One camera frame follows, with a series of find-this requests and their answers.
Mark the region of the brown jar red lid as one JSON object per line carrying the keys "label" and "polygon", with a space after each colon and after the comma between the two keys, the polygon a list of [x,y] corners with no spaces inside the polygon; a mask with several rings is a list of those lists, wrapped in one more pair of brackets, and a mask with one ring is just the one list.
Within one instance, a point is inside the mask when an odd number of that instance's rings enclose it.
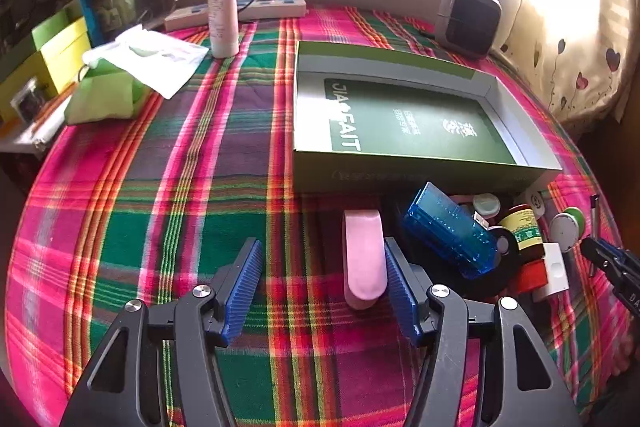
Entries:
{"label": "brown jar red lid", "polygon": [[509,230],[518,243],[521,268],[516,272],[514,291],[528,294],[548,283],[544,266],[544,241],[532,207],[526,204],[509,209],[499,225]]}

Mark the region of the white charger cube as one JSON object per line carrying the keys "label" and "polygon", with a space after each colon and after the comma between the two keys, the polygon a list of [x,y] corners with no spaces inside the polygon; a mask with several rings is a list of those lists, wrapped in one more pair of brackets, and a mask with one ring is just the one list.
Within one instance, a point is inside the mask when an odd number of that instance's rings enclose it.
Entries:
{"label": "white charger cube", "polygon": [[547,273],[547,284],[533,291],[534,303],[540,303],[570,289],[563,254],[558,243],[544,243],[544,269]]}

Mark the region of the plaid pink green tablecloth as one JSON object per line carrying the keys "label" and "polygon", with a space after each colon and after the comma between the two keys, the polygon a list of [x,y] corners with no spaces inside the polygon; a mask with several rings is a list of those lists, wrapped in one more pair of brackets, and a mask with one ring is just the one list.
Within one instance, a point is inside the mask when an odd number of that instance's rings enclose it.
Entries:
{"label": "plaid pink green tablecloth", "polygon": [[443,57],[426,28],[352,6],[245,24],[238,57],[208,58],[170,100],[61,133],[24,206],[3,311],[14,389],[37,423],[58,425],[127,301],[181,297],[250,236],[264,277],[218,355],[238,423],[404,422],[424,356],[387,303],[356,312],[343,296],[342,213],[378,200],[295,194],[293,72],[302,40]]}

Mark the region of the white power strip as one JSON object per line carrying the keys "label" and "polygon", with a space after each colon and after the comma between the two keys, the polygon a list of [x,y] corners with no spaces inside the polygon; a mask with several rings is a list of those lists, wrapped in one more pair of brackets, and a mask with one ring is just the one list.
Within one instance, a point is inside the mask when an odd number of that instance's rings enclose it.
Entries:
{"label": "white power strip", "polygon": [[[248,20],[275,20],[276,18],[304,17],[307,13],[305,0],[255,0],[239,14],[240,22]],[[207,25],[206,4],[176,9],[165,17],[167,31]]]}

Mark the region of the grey small fan heater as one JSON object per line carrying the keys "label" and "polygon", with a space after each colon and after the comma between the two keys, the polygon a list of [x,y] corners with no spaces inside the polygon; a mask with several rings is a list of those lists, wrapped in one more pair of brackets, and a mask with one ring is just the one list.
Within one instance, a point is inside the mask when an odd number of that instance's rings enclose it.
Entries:
{"label": "grey small fan heater", "polygon": [[501,15],[498,0],[440,0],[435,40],[447,50],[479,60],[494,43]]}

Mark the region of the green tissue pack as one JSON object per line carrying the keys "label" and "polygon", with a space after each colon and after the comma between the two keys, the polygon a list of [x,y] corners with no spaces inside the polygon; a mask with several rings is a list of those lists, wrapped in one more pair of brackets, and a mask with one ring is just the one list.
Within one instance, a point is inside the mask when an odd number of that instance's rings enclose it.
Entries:
{"label": "green tissue pack", "polygon": [[136,118],[151,89],[110,62],[84,66],[84,77],[77,83],[64,112],[65,124],[77,126],[107,119]]}

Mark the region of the green cardboard box tray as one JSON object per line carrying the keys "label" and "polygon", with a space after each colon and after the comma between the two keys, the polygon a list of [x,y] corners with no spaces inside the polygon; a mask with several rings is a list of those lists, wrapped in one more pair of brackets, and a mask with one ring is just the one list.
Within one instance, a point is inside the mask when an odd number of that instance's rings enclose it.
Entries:
{"label": "green cardboard box tray", "polygon": [[300,193],[520,193],[562,171],[495,76],[438,58],[302,41],[293,86]]}

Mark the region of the heart pattern cream curtain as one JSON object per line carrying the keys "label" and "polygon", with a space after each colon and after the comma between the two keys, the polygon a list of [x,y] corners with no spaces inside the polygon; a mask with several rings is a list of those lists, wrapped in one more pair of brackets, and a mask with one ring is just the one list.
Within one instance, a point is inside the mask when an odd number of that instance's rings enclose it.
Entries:
{"label": "heart pattern cream curtain", "polygon": [[500,53],[575,138],[624,107],[639,0],[518,0]]}

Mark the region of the small white round bottle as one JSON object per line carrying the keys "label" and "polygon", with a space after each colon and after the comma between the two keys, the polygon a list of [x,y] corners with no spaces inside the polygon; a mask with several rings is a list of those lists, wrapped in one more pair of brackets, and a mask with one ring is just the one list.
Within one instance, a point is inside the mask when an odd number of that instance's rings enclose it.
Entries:
{"label": "small white round bottle", "polygon": [[537,219],[544,217],[546,213],[546,205],[544,205],[544,199],[539,191],[533,188],[528,188],[522,195],[523,202],[532,208],[534,216]]}

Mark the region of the green white spool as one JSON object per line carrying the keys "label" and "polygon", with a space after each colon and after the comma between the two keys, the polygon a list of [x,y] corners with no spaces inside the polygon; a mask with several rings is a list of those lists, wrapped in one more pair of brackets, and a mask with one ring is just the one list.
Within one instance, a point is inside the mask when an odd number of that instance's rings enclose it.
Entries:
{"label": "green white spool", "polygon": [[582,239],[586,229],[586,219],[578,207],[567,207],[555,215],[549,223],[548,237],[557,243],[562,253],[567,253]]}

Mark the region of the yellow green box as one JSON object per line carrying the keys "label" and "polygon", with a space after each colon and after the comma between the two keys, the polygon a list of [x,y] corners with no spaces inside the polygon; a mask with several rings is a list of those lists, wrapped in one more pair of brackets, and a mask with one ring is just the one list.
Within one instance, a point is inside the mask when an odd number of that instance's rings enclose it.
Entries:
{"label": "yellow green box", "polygon": [[56,98],[77,80],[90,49],[86,19],[73,3],[32,28],[1,57],[1,124],[18,118],[11,100],[28,80],[35,78],[46,100]]}

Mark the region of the black round disc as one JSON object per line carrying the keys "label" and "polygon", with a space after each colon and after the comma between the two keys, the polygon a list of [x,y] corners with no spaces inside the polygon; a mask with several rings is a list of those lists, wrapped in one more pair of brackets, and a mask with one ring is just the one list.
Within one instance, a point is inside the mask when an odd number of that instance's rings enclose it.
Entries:
{"label": "black round disc", "polygon": [[488,232],[496,240],[496,268],[518,271],[521,266],[521,256],[520,247],[518,247],[518,241],[514,234],[501,225],[490,227]]}

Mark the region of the pink oblong case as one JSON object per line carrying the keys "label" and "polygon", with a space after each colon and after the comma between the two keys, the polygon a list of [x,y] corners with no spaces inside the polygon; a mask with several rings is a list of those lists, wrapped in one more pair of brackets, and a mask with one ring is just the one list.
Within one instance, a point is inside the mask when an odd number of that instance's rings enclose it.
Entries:
{"label": "pink oblong case", "polygon": [[346,303],[371,308],[387,286],[385,243],[378,210],[343,213],[343,273]]}

